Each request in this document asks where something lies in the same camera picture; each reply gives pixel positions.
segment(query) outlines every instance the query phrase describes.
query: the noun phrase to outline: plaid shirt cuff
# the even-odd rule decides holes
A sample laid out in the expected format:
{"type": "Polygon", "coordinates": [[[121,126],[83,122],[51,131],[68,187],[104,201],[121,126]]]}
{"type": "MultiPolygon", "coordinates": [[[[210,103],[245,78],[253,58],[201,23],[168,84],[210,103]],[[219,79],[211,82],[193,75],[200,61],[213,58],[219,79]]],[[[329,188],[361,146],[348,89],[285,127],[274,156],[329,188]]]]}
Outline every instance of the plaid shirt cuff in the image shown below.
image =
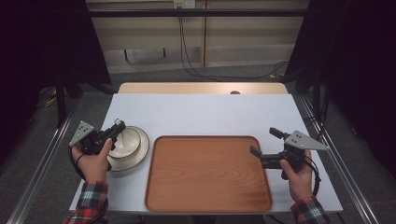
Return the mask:
{"type": "MultiPolygon", "coordinates": [[[[70,215],[64,220],[64,224],[82,224],[88,223],[102,211],[108,191],[106,182],[86,181],[82,186],[81,195],[79,196],[76,213],[70,215]]],[[[100,220],[107,223],[104,217],[100,220]]]]}
{"type": "Polygon", "coordinates": [[[291,208],[297,223],[324,224],[330,223],[329,217],[323,210],[315,196],[304,198],[295,203],[291,208]]]}

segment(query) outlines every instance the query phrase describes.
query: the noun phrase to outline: white plate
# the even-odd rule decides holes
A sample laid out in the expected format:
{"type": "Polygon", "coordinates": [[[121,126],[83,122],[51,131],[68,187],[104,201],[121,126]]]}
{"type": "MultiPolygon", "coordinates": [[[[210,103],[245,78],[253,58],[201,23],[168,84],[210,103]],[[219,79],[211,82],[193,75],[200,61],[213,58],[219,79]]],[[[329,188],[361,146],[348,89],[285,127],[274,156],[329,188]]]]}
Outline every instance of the white plate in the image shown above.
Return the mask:
{"type": "Polygon", "coordinates": [[[130,169],[134,166],[136,166],[139,162],[141,162],[147,155],[149,151],[149,137],[148,135],[143,132],[143,130],[137,128],[137,127],[132,127],[128,126],[128,129],[133,129],[137,131],[140,135],[140,145],[137,148],[137,150],[123,158],[113,158],[111,156],[107,156],[108,161],[110,162],[112,169],[111,171],[123,171],[130,169]]]}
{"type": "Polygon", "coordinates": [[[140,134],[131,128],[125,128],[117,136],[117,142],[114,143],[114,148],[108,155],[114,158],[127,157],[134,153],[140,146],[140,134]]]}

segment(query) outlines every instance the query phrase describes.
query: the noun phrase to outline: hand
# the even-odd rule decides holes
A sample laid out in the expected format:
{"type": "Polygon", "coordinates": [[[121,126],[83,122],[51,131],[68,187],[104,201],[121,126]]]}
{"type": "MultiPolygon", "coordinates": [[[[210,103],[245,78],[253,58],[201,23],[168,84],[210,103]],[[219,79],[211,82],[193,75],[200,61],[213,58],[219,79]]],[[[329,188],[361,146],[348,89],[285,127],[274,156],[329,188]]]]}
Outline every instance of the hand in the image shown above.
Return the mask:
{"type": "MultiPolygon", "coordinates": [[[[306,150],[305,156],[311,158],[311,151],[306,150]]],[[[307,164],[304,163],[301,170],[297,173],[294,172],[293,168],[286,160],[280,161],[280,166],[289,178],[290,196],[295,202],[313,195],[312,169],[307,164]]]]}
{"type": "MultiPolygon", "coordinates": [[[[108,166],[107,155],[112,145],[113,142],[111,138],[108,138],[98,155],[83,155],[79,159],[77,166],[85,175],[86,181],[106,182],[108,166]]],[[[72,155],[75,162],[81,154],[82,152],[77,147],[72,147],[72,155]]]]}

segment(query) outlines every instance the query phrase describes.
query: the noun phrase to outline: white table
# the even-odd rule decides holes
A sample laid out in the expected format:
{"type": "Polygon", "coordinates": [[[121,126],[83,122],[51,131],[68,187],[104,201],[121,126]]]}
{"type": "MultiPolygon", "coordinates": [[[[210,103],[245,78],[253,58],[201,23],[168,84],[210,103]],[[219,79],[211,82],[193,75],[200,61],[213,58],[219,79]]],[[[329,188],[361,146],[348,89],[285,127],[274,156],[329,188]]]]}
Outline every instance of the white table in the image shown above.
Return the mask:
{"type": "MultiPolygon", "coordinates": [[[[145,206],[146,185],[151,150],[162,135],[251,135],[259,140],[262,152],[278,153],[283,141],[269,134],[275,127],[282,132],[299,130],[307,134],[300,113],[289,94],[115,94],[108,109],[103,129],[115,119],[136,126],[148,134],[148,155],[136,167],[122,172],[109,172],[108,200],[110,212],[152,214],[145,206]]],[[[318,153],[313,151],[320,178],[318,200],[327,212],[343,210],[318,153]]],[[[293,200],[288,181],[280,170],[266,170],[273,207],[268,213],[288,212],[293,200]]],[[[74,210],[82,183],[70,206],[74,210]]]]}

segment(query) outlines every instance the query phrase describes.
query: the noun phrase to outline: brown serving tray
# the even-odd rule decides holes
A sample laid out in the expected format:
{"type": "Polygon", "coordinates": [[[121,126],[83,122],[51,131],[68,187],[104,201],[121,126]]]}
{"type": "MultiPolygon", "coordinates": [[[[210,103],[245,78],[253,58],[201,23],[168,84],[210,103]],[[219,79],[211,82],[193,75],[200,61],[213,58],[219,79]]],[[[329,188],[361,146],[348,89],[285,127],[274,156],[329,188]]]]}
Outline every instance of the brown serving tray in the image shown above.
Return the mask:
{"type": "Polygon", "coordinates": [[[154,143],[146,207],[152,212],[261,213],[271,192],[252,136],[162,136],[154,143]]]}

